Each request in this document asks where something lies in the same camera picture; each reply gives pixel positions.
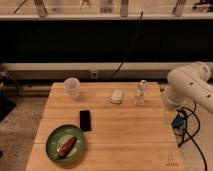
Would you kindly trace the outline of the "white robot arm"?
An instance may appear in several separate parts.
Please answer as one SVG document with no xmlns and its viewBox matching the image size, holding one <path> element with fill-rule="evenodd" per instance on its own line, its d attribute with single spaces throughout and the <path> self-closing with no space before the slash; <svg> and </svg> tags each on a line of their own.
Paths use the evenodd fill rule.
<svg viewBox="0 0 213 171">
<path fill-rule="evenodd" d="M 188 99 L 213 114 L 213 86 L 207 83 L 210 76 L 210 67 L 204 62 L 180 66 L 168 73 L 168 85 L 162 92 L 166 123 L 172 123 L 177 116 L 177 109 L 183 107 Z"/>
</svg>

